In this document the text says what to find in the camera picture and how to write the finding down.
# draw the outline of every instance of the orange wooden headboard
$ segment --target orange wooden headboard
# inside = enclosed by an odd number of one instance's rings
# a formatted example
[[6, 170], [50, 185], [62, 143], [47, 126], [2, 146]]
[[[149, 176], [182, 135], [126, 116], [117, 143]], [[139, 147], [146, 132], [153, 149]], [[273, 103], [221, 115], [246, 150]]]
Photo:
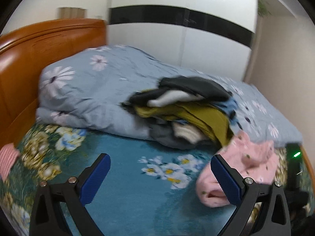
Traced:
[[107, 44], [98, 19], [36, 23], [0, 37], [0, 147], [19, 143], [35, 122], [38, 80], [49, 64]]

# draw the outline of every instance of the metal screw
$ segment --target metal screw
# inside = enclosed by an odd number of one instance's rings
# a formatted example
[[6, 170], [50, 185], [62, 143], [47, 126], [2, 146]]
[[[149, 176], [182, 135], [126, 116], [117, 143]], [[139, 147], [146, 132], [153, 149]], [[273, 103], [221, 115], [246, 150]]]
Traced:
[[73, 183], [75, 183], [77, 181], [77, 178], [75, 177], [75, 176], [72, 176], [72, 177], [70, 177], [69, 179], [68, 179], [68, 182], [70, 183], [70, 184], [73, 184]]
[[276, 185], [277, 187], [282, 186], [282, 184], [281, 184], [281, 182], [280, 182], [280, 181], [275, 181], [275, 185]]
[[251, 179], [250, 177], [245, 178], [245, 182], [248, 184], [252, 184], [254, 182], [253, 179]]
[[47, 185], [47, 181], [41, 181], [41, 182], [39, 183], [39, 185], [40, 185], [41, 187], [45, 187], [45, 186]]

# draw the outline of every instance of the blue rubber tip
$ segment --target blue rubber tip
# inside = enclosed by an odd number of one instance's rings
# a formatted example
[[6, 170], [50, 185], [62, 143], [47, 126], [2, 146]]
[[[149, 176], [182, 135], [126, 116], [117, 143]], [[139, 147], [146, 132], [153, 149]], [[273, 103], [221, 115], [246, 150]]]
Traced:
[[94, 196], [96, 195], [110, 168], [111, 158], [106, 154], [81, 187], [79, 196], [80, 202], [83, 206], [93, 201]]
[[242, 202], [242, 190], [216, 156], [211, 159], [211, 170], [228, 201], [235, 206]]

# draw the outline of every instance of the green light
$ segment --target green light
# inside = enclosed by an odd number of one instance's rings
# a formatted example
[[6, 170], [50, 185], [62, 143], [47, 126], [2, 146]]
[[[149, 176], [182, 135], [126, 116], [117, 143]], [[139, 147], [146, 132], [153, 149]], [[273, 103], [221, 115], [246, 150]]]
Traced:
[[298, 157], [301, 154], [301, 152], [298, 152], [296, 154], [293, 155], [293, 157]]

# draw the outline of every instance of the teal floral bed sheet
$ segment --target teal floral bed sheet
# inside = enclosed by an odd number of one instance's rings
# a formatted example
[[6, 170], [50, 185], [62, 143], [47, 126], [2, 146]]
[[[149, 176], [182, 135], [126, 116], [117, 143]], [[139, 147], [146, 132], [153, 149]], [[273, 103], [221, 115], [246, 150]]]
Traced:
[[[111, 170], [93, 202], [86, 205], [105, 235], [215, 236], [235, 208], [208, 208], [196, 196], [198, 174], [216, 151], [207, 148], [182, 151], [152, 141], [36, 124], [18, 146], [21, 156], [7, 180], [0, 180], [0, 205], [18, 234], [28, 235], [38, 183], [63, 183], [78, 176], [100, 153], [107, 153]], [[277, 151], [276, 178], [285, 183], [285, 148]], [[302, 178], [308, 184], [307, 176]], [[308, 212], [313, 210], [313, 199]], [[79, 236], [65, 204], [62, 209], [73, 235]]]

